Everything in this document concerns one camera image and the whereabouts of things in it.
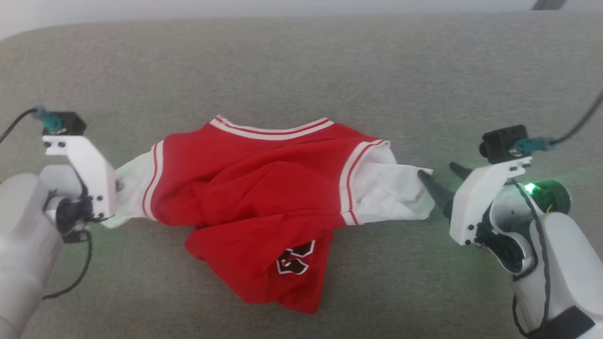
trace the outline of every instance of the white sleeve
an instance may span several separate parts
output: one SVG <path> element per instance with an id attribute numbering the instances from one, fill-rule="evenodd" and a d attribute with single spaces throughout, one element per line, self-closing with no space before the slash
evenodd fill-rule
<path id="1" fill-rule="evenodd" d="M 369 158 L 360 163 L 352 181 L 358 221 L 427 219 L 434 201 L 417 176 L 419 170 L 433 173 L 432 169 L 376 163 Z"/>
<path id="2" fill-rule="evenodd" d="M 154 173 L 153 154 L 148 152 L 115 170 L 118 181 L 117 213 L 101 224 L 114 229 L 132 218 L 145 218 L 142 202 Z"/>

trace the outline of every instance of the black and white number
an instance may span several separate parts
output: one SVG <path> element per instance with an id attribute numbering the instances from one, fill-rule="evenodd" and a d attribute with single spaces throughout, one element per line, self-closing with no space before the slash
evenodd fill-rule
<path id="1" fill-rule="evenodd" d="M 307 244 L 294 247 L 293 249 L 286 249 L 276 260 L 276 268 L 279 274 L 304 274 L 310 265 L 304 263 L 300 258 L 305 258 L 314 252 L 315 242 L 316 240 L 312 240 Z"/>

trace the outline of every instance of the striped trim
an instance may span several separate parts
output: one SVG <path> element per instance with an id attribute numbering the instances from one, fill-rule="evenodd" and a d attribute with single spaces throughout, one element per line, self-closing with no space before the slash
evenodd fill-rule
<path id="1" fill-rule="evenodd" d="M 347 158 L 341 176 L 339 177 L 339 199 L 341 203 L 341 216 L 346 225 L 360 225 L 358 218 L 354 214 L 355 199 L 352 190 L 352 179 L 358 169 L 358 163 L 361 162 L 373 148 L 389 145 L 387 140 L 375 140 L 373 142 L 361 142 L 354 148 L 350 157 Z"/>
<path id="2" fill-rule="evenodd" d="M 235 125 L 228 119 L 218 115 L 216 118 L 211 120 L 209 124 L 225 132 L 245 138 L 260 140 L 288 140 L 320 131 L 328 126 L 331 126 L 334 124 L 334 122 L 327 118 L 322 118 L 314 122 L 310 122 L 309 124 L 296 128 L 290 128 L 288 130 L 269 130 L 265 128 Z"/>
<path id="3" fill-rule="evenodd" d="M 142 197 L 142 212 L 144 212 L 147 219 L 157 221 L 157 218 L 153 214 L 151 200 L 153 199 L 153 192 L 157 188 L 157 184 L 163 173 L 163 141 L 160 141 L 153 146 L 151 151 L 153 152 L 153 166 L 155 170 L 153 172 L 153 178 L 145 190 L 145 195 Z"/>

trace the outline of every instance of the green led light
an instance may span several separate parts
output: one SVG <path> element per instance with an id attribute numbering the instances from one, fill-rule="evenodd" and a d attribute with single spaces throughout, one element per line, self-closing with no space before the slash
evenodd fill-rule
<path id="1" fill-rule="evenodd" d="M 529 183 L 526 184 L 523 188 L 525 188 L 528 193 L 532 194 L 532 192 L 534 192 L 534 190 L 536 189 L 536 185 L 533 183 Z"/>

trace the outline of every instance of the black cable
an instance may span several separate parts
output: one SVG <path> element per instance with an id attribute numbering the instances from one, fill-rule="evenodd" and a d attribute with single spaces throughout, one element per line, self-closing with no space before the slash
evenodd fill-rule
<path id="1" fill-rule="evenodd" d="M 549 270 L 549 255 L 548 255 L 548 251 L 546 248 L 546 240 L 545 240 L 545 233 L 542 229 L 542 223 L 540 222 L 540 218 L 538 217 L 538 214 L 536 213 L 536 208 L 534 208 L 534 205 L 532 204 L 532 201 L 529 199 L 528 195 L 526 194 L 526 192 L 522 189 L 522 187 L 518 184 L 517 181 L 515 181 L 514 179 L 511 179 L 511 183 L 519 190 L 519 193 L 522 195 L 523 199 L 526 201 L 526 203 L 528 204 L 528 207 L 530 209 L 530 212 L 532 213 L 532 217 L 534 219 L 534 221 L 536 222 L 536 231 L 538 232 L 538 241 L 540 243 L 540 247 L 542 247 L 542 264 L 544 266 L 544 274 L 545 274 L 545 313 L 542 316 L 542 321 L 540 322 L 540 327 L 538 328 L 540 331 L 542 331 L 547 323 L 547 317 L 549 315 L 549 308 L 551 305 L 551 272 Z M 513 297 L 513 320 L 515 321 L 515 325 L 517 326 L 519 332 L 524 336 L 527 337 L 528 334 L 526 334 L 526 332 L 522 329 L 521 325 L 519 324 L 519 319 L 517 319 L 517 313 L 516 313 L 516 308 L 517 306 L 517 297 Z"/>
<path id="2" fill-rule="evenodd" d="M 29 114 L 35 112 L 35 109 L 30 109 L 30 110 L 26 110 L 25 112 L 21 113 L 21 115 L 19 115 L 12 124 L 10 124 L 10 126 L 8 126 L 8 128 L 6 129 L 6 131 L 4 133 L 2 133 L 2 135 L 0 136 L 0 143 L 2 141 L 4 141 L 4 139 L 6 139 L 6 137 L 8 136 L 8 134 L 10 132 L 13 131 L 14 127 L 17 126 L 17 124 L 19 123 L 19 121 L 21 121 L 24 117 L 28 116 Z"/>
<path id="3" fill-rule="evenodd" d="M 588 122 L 588 120 L 590 118 L 592 118 L 592 116 L 597 112 L 597 110 L 601 106 L 601 103 L 603 103 L 603 91 L 601 91 L 601 93 L 599 93 L 599 96 L 597 97 L 597 99 L 595 99 L 595 102 L 593 102 L 593 104 L 590 106 L 589 110 L 586 111 L 586 114 L 584 114 L 584 116 L 582 117 L 582 119 L 580 119 L 580 121 L 578 121 L 578 123 L 576 124 L 576 126 L 574 126 L 564 136 L 562 136 L 559 139 L 556 139 L 553 142 L 551 142 L 551 145 L 558 145 L 558 144 L 560 144 L 562 142 L 566 142 L 569 138 L 571 138 L 576 133 L 578 133 L 584 127 L 584 125 L 586 125 L 586 123 Z"/>
<path id="4" fill-rule="evenodd" d="M 54 299 L 54 298 L 58 298 L 64 294 L 67 294 L 67 293 L 71 292 L 71 290 L 76 288 L 77 285 L 80 284 L 82 279 L 84 279 L 86 272 L 88 272 L 88 266 L 90 266 L 90 261 L 92 261 L 92 234 L 90 234 L 90 231 L 88 231 L 88 230 L 83 230 L 82 232 L 86 234 L 86 242 L 88 242 L 88 257 L 86 258 L 86 263 L 84 264 L 84 268 L 82 269 L 80 276 L 75 280 L 75 282 L 73 284 L 71 284 L 71 286 L 65 288 L 62 291 L 48 294 L 48 295 L 44 296 L 44 298 L 42 298 L 42 300 Z"/>
<path id="5" fill-rule="evenodd" d="M 511 309 L 513 310 L 513 322 L 519 330 L 519 334 L 527 338 L 528 334 L 523 330 L 522 325 L 519 323 L 519 318 L 517 317 L 517 296 L 513 296 L 513 304 L 511 305 Z"/>

